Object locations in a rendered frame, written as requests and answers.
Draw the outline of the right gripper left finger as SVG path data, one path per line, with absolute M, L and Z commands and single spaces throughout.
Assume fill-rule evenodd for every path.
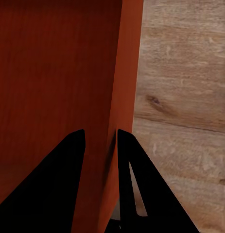
M 70 233 L 85 148 L 68 134 L 0 204 L 0 233 Z

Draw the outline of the storage box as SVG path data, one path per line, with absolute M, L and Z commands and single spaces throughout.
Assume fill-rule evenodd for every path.
M 144 0 L 0 0 L 0 204 L 70 133 L 86 148 L 70 233 L 104 233 L 132 134 Z

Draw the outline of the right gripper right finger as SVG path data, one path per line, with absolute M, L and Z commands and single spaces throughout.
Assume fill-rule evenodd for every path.
M 139 216 L 129 168 L 148 216 Z M 200 233 L 136 137 L 118 130 L 121 233 Z

